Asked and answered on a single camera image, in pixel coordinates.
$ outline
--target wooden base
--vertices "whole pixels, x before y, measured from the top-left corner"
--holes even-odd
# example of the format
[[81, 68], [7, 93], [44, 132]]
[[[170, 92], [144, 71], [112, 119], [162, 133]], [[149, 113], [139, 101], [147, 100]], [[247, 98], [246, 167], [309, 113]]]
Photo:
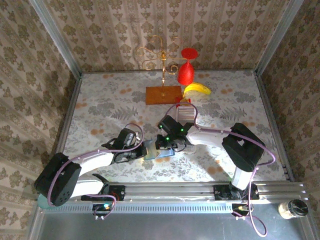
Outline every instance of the wooden base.
[[145, 104], [175, 104], [182, 98], [181, 86], [147, 86]]

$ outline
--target patterned wall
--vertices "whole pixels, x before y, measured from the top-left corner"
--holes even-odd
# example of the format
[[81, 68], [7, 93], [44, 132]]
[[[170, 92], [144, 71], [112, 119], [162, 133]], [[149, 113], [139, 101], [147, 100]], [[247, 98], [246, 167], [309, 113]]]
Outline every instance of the patterned wall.
[[[154, 55], [133, 53], [152, 35], [166, 36], [164, 45], [172, 57], [180, 57], [182, 47], [197, 49], [193, 65], [198, 69], [254, 69], [288, 2], [45, 0], [84, 72], [139, 69]], [[159, 45], [147, 46], [158, 50]], [[153, 61], [148, 68], [162, 65]]]
[[305, 0], [262, 78], [298, 181], [320, 226], [320, 1]]
[[74, 83], [29, 2], [0, 0], [0, 240], [26, 232]]

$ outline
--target gold candelabra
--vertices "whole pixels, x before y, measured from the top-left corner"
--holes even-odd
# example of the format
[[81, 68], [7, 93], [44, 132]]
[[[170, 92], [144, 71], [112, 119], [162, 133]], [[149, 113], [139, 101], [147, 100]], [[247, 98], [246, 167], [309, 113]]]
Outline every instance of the gold candelabra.
[[[155, 51], [152, 51], [151, 49], [148, 49], [148, 48], [146, 48], [146, 47], [144, 47], [144, 46], [141, 46], [141, 47], [139, 47], [139, 48], [136, 50], [136, 55], [139, 56], [139, 57], [143, 57], [143, 56], [144, 56], [144, 54], [139, 54], [140, 50], [146, 50], [146, 51], [148, 51], [148, 52], [156, 55], [156, 58], [147, 59], [147, 60], [144, 60], [144, 61], [142, 62], [141, 66], [142, 66], [142, 68], [145, 69], [145, 70], [152, 70], [152, 69], [153, 69], [153, 68], [148, 68], [148, 66], [145, 65], [146, 62], [150, 62], [150, 61], [153, 61], [153, 60], [161, 60], [161, 61], [162, 61], [162, 87], [164, 87], [164, 86], [165, 86], [165, 75], [166, 75], [166, 73], [168, 73], [168, 74], [170, 74], [170, 75], [175, 75], [175, 74], [178, 72], [178, 70], [179, 70], [179, 68], [178, 68], [177, 65], [172, 65], [172, 66], [170, 67], [170, 71], [168, 71], [168, 70], [166, 69], [166, 60], [167, 60], [167, 59], [172, 59], [172, 60], [187, 60], [187, 59], [186, 59], [186, 58], [180, 58], [180, 57], [172, 57], [172, 56], [170, 55], [170, 53], [173, 53], [173, 52], [171, 52], [171, 51], [169, 51], [169, 52], [165, 51], [165, 50], [164, 50], [164, 45], [163, 45], [163, 39], [162, 39], [161, 36], [159, 36], [159, 35], [152, 35], [152, 36], [150, 36], [150, 38], [151, 38], [151, 39], [152, 39], [152, 38], [158, 38], [159, 41], [160, 41], [161, 49], [160, 49], [158, 52], [155, 52]], [[173, 37], [173, 38], [172, 38], [172, 42], [175, 43], [175, 44], [177, 44], [177, 43], [176, 43], [176, 40], [177, 40], [177, 39], [179, 39], [177, 36]], [[162, 97], [165, 97], [166, 94], [165, 94], [164, 91], [162, 91], [162, 92], [161, 92], [161, 95], [162, 95]]]

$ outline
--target plastic banana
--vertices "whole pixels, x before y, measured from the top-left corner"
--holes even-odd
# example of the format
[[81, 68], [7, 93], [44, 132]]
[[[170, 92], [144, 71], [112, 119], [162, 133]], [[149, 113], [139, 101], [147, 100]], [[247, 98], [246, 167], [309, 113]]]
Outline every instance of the plastic banana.
[[185, 97], [186, 92], [189, 92], [189, 91], [197, 91], [207, 95], [211, 94], [211, 90], [209, 88], [207, 88], [205, 85], [202, 85], [201, 83], [198, 83], [198, 82], [193, 82], [185, 87], [183, 91], [183, 98]]

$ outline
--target table surface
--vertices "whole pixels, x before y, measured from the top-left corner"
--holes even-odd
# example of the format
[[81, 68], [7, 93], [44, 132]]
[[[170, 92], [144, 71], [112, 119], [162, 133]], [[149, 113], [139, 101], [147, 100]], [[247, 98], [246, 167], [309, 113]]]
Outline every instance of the table surface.
[[[162, 72], [92, 73], [82, 84], [68, 132], [64, 154], [75, 157], [116, 138], [127, 123], [143, 128], [145, 140], [161, 132], [158, 121], [171, 105], [146, 105], [146, 87], [160, 86]], [[169, 75], [167, 86], [178, 85]], [[194, 81], [211, 89], [211, 95], [188, 92], [198, 107], [201, 126], [228, 129], [244, 123], [277, 156], [277, 161], [257, 171], [256, 181], [286, 180], [268, 118], [251, 70], [196, 71]], [[266, 153], [259, 163], [266, 162]], [[229, 181], [235, 165], [221, 146], [198, 145], [194, 154], [176, 153], [156, 160], [137, 159], [87, 173], [98, 173], [110, 182], [208, 182]]]

